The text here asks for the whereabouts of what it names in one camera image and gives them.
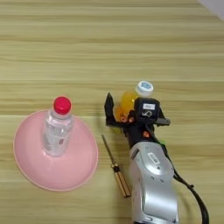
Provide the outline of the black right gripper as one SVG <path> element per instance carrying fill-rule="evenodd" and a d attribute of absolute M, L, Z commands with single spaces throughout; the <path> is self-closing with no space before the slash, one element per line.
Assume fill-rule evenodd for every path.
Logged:
<path fill-rule="evenodd" d="M 171 121 L 165 119 L 164 113 L 159 107 L 159 118 L 154 122 L 146 121 L 134 121 L 134 122 L 117 122 L 114 120 L 114 100 L 111 93 L 107 94 L 106 101 L 104 103 L 104 110 L 106 115 L 106 125 L 110 127 L 117 127 L 122 129 L 122 132 L 128 139 L 129 147 L 132 148 L 135 144 L 141 142 L 153 142 L 159 143 L 155 136 L 154 126 L 169 126 Z"/>

